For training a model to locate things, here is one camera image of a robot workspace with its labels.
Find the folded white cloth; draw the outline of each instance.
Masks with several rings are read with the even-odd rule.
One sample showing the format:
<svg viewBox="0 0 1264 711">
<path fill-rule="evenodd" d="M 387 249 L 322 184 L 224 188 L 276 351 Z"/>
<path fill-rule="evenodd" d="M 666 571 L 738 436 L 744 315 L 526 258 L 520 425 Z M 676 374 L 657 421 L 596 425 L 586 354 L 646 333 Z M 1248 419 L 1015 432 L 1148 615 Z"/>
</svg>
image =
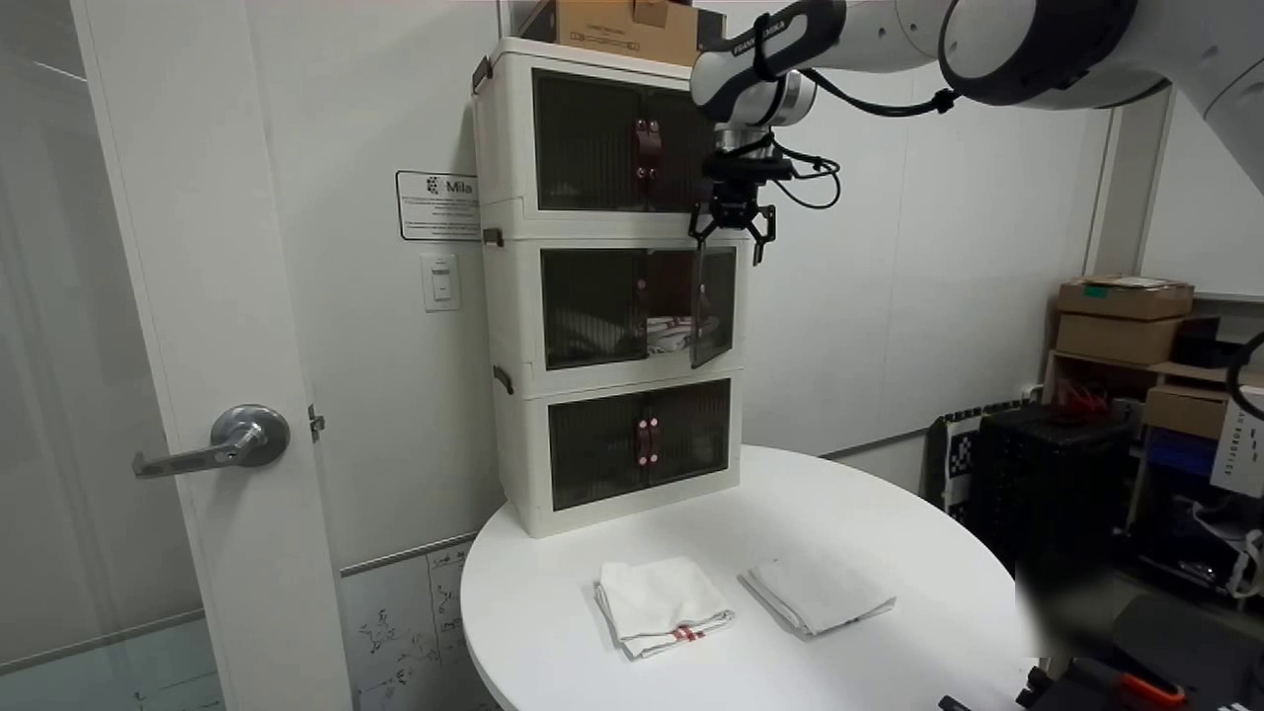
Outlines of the folded white cloth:
<svg viewBox="0 0 1264 711">
<path fill-rule="evenodd" d="M 599 565 L 596 603 L 626 660 L 703 640 L 734 619 L 712 578 L 682 555 L 653 565 Z"/>
<path fill-rule="evenodd" d="M 890 603 L 891 591 L 841 565 L 828 552 L 773 555 L 738 578 L 799 636 L 828 636 Z"/>
</svg>

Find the white round table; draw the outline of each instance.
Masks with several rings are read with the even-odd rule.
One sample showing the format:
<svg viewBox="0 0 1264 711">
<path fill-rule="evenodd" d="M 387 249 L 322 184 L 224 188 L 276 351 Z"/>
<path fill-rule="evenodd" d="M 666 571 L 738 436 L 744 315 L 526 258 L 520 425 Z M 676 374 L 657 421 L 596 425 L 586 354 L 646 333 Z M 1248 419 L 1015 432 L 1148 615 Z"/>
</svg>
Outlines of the white round table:
<svg viewBox="0 0 1264 711">
<path fill-rule="evenodd" d="M 834 548 L 895 591 L 821 640 L 788 636 L 734 578 Z M 699 645 L 626 660 L 599 619 L 605 562 L 692 555 L 734 603 Z M 1015 706 L 1033 619 L 1010 571 L 952 519 L 859 470 L 744 449 L 744 487 L 558 538 L 489 519 L 462 571 L 468 656 L 517 711 L 971 711 Z"/>
</svg>

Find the door handle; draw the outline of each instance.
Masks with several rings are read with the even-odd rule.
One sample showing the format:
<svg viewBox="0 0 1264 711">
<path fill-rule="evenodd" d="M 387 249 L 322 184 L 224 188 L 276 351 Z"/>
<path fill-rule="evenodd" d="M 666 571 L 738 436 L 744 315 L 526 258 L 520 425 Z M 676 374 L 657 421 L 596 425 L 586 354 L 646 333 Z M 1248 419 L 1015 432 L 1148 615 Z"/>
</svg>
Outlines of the door handle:
<svg viewBox="0 0 1264 711">
<path fill-rule="evenodd" d="M 185 449 L 168 458 L 152 455 L 134 455 L 131 470 L 139 476 L 175 476 L 175 474 L 192 474 L 192 470 L 258 470 L 267 467 L 283 455 L 287 446 L 287 421 L 258 403 L 229 405 L 214 425 L 210 425 L 210 446 L 204 449 Z"/>
</svg>

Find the white cabinet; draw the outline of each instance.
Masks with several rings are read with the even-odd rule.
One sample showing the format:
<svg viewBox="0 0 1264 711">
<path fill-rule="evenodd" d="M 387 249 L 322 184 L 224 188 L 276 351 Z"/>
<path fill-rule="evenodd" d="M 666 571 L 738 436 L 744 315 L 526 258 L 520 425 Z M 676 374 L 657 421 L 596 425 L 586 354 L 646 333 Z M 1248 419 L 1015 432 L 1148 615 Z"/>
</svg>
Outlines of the white cabinet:
<svg viewBox="0 0 1264 711">
<path fill-rule="evenodd" d="M 528 533 L 738 476 L 751 249 L 699 251 L 712 126 L 679 67 L 509 45 L 474 154 L 499 474 Z"/>
</svg>

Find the cardboard box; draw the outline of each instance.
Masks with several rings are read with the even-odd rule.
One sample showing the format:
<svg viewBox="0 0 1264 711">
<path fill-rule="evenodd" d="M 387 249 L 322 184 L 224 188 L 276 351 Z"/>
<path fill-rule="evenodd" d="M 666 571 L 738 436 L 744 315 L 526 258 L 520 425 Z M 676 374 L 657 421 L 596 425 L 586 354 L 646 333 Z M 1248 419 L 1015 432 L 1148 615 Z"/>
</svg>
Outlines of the cardboard box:
<svg viewBox="0 0 1264 711">
<path fill-rule="evenodd" d="M 1054 351 L 1067 359 L 1152 366 L 1168 359 L 1177 328 L 1179 321 L 1064 315 Z"/>
<path fill-rule="evenodd" d="M 699 59 L 699 10 L 676 0 L 553 0 L 526 34 L 657 62 Z"/>
<path fill-rule="evenodd" d="M 1172 321 L 1191 312 L 1191 287 L 1141 278 L 1091 278 L 1064 283 L 1054 307 L 1112 321 Z"/>
<path fill-rule="evenodd" d="M 1224 391 L 1197 391 L 1197 386 L 1157 383 L 1144 396 L 1141 421 L 1152 425 L 1152 432 L 1177 432 L 1177 436 L 1191 436 L 1191 437 L 1222 437 L 1224 412 L 1229 412 L 1229 396 Z"/>
</svg>

